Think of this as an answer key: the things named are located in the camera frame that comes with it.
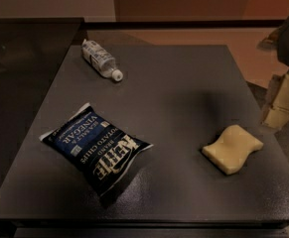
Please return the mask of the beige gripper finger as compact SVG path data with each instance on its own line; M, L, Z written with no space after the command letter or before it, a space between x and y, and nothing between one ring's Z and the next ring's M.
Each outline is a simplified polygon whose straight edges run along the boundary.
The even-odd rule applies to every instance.
M272 75L261 118L262 125L278 130L287 122L289 122L289 70L283 75Z

